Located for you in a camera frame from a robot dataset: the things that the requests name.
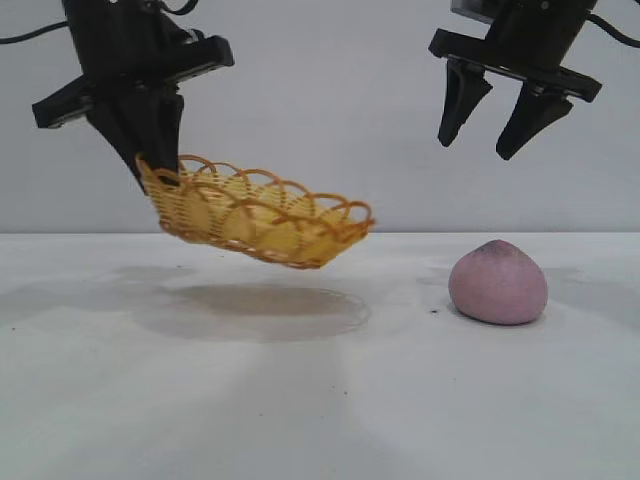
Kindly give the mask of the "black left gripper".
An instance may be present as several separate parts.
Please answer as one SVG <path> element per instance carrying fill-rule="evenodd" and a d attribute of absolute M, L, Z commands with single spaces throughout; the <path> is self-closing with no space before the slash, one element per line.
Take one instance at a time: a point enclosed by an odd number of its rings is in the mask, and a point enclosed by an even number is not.
<path fill-rule="evenodd" d="M 32 105 L 36 125 L 58 128 L 87 114 L 145 192 L 139 156 L 154 171 L 179 172 L 184 99 L 177 84 L 233 66 L 231 46 L 221 36 L 179 27 L 161 1 L 62 7 L 82 75 Z"/>

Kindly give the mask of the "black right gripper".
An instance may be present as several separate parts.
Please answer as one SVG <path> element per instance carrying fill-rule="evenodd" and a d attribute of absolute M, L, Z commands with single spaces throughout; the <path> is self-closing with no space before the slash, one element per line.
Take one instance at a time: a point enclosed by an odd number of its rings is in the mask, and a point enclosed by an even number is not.
<path fill-rule="evenodd" d="M 496 143 L 510 160 L 546 127 L 567 116 L 566 95 L 592 102 L 601 84 L 562 61 L 594 1 L 453 1 L 452 12 L 489 25 L 475 38 L 437 29 L 428 50 L 446 62 L 446 92 L 438 140 L 449 147 L 493 86 L 485 70 L 523 81 L 514 110 Z"/>

